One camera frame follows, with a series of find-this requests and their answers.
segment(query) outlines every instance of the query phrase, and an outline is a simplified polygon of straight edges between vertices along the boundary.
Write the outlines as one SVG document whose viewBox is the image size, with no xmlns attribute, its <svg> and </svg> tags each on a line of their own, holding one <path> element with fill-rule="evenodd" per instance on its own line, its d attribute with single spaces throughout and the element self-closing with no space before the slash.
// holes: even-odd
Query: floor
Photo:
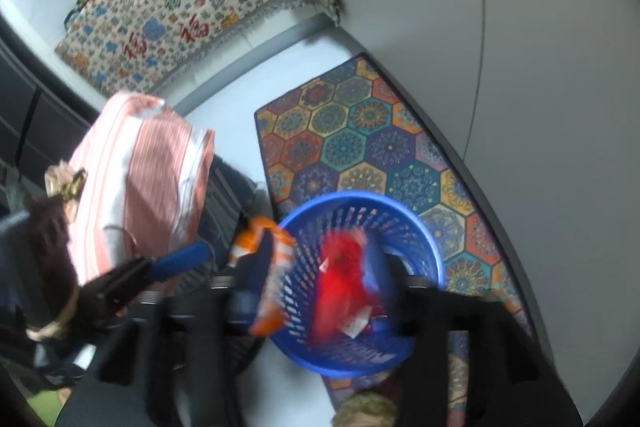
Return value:
<svg viewBox="0 0 640 427">
<path fill-rule="evenodd" d="M 220 90 L 187 115 L 216 131 L 216 153 L 266 189 L 254 112 L 362 52 L 344 31 L 332 28 L 294 44 Z M 267 341 L 239 379 L 248 427 L 327 427 L 334 408 L 319 375 L 302 369 Z"/>
</svg>

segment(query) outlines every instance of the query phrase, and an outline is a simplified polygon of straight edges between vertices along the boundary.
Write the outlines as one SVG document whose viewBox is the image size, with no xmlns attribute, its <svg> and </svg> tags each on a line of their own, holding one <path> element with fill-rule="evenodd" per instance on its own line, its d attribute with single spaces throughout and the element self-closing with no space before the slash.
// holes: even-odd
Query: basket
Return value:
<svg viewBox="0 0 640 427">
<path fill-rule="evenodd" d="M 331 378 L 365 377 L 406 360 L 414 341 L 396 336 L 391 328 L 376 328 L 355 339 L 341 335 L 321 347 L 309 346 L 307 333 L 313 320 L 321 242 L 328 230 L 376 230 L 382 238 L 382 250 L 400 256 L 410 275 L 426 276 L 443 287 L 442 259 L 421 220 L 386 196 L 344 190 L 303 204 L 280 225 L 297 243 L 292 267 L 282 285 L 282 304 L 289 318 L 286 327 L 272 336 L 280 350 L 302 367 Z"/>
</svg>

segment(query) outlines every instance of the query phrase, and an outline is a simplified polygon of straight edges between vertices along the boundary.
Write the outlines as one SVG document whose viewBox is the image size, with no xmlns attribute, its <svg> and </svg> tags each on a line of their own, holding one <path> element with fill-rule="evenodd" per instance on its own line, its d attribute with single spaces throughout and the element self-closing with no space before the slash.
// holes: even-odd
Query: pink striped cloth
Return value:
<svg viewBox="0 0 640 427">
<path fill-rule="evenodd" d="M 162 257 L 194 241 L 213 138 L 159 98 L 119 92 L 107 102 L 69 162 L 87 173 L 69 225 L 80 285 L 133 255 Z"/>
</svg>

